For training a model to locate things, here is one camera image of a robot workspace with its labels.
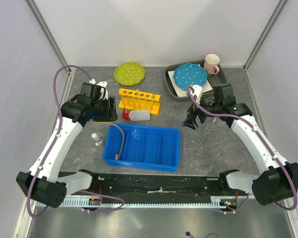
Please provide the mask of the white wash bottle red cap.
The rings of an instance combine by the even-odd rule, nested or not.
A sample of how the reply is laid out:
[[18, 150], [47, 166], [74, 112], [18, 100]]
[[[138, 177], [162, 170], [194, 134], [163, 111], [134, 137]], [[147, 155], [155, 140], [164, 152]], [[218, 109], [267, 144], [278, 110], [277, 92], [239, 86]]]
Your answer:
[[147, 121], [150, 120], [150, 111], [149, 110], [131, 110], [126, 112], [123, 109], [122, 117], [131, 121]]

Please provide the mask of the round glass flask white stopper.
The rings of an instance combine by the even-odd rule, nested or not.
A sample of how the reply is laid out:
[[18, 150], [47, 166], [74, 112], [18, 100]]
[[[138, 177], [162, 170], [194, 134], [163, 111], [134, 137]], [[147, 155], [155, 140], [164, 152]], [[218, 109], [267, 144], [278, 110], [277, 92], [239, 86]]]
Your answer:
[[105, 144], [105, 136], [102, 133], [92, 133], [91, 134], [91, 142], [95, 147], [101, 147]]

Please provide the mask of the metal crucible tongs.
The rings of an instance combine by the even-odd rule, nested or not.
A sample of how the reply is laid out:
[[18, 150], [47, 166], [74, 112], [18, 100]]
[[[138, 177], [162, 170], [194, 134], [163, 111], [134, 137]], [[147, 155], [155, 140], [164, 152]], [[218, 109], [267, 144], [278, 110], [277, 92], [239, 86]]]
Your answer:
[[216, 120], [217, 119], [214, 118], [212, 120], [212, 122], [206, 126], [206, 129], [205, 129], [204, 133], [202, 134], [202, 136], [197, 141], [190, 141], [189, 142], [187, 148], [189, 150], [192, 150], [192, 149], [196, 148], [195, 154], [197, 156], [200, 156], [203, 153], [204, 147], [203, 147], [202, 143], [204, 142], [206, 136], [214, 129], [214, 124], [215, 124]]

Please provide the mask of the tan rubber tube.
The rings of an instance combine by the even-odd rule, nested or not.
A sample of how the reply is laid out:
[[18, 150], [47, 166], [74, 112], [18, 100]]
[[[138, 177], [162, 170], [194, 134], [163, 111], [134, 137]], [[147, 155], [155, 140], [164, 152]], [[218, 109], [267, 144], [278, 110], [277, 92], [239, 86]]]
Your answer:
[[116, 127], [120, 131], [120, 133], [122, 135], [121, 147], [120, 147], [119, 153], [115, 155], [115, 160], [119, 160], [120, 157], [121, 157], [122, 151], [123, 151], [124, 143], [125, 143], [125, 134], [124, 134], [122, 128], [119, 127], [117, 124], [112, 123], [112, 122], [98, 122], [98, 123], [100, 123], [100, 124], [106, 124], [106, 125], [110, 125], [110, 126], [114, 126], [114, 127]]

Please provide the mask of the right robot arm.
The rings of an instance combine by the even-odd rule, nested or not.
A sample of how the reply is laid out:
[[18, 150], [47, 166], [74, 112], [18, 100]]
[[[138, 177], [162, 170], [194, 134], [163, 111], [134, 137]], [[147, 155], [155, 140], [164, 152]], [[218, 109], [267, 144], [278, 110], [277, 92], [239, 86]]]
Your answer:
[[252, 111], [245, 103], [237, 103], [229, 83], [213, 88], [214, 98], [206, 102], [202, 87], [187, 87], [187, 96], [193, 104], [187, 111], [183, 126], [197, 129], [196, 119], [204, 123], [207, 117], [219, 118], [241, 139], [254, 159], [259, 176], [240, 170], [220, 173], [218, 191], [229, 195], [234, 190], [254, 195], [263, 206], [276, 204], [292, 211], [298, 205], [298, 163], [289, 163], [261, 131]]

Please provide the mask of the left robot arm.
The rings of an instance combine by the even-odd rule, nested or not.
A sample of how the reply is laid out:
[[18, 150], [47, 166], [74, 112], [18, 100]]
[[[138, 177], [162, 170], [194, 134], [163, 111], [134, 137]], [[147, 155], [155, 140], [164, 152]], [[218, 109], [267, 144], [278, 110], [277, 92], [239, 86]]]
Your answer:
[[61, 107], [62, 118], [41, 155], [28, 172], [19, 172], [16, 182], [32, 200], [52, 208], [61, 205], [67, 195], [83, 190], [94, 195], [99, 190], [93, 173], [81, 170], [59, 177], [59, 171], [72, 143], [89, 121], [115, 121], [115, 98], [108, 95], [107, 82], [83, 83], [80, 93]]

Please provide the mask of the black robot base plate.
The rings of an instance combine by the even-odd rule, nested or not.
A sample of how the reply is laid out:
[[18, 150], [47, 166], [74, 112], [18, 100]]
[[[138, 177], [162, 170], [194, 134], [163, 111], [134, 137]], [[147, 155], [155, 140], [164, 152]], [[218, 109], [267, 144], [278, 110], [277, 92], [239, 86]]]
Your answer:
[[219, 177], [102, 174], [85, 169], [93, 177], [88, 191], [101, 192], [129, 202], [207, 202], [212, 196], [245, 196], [224, 188]]

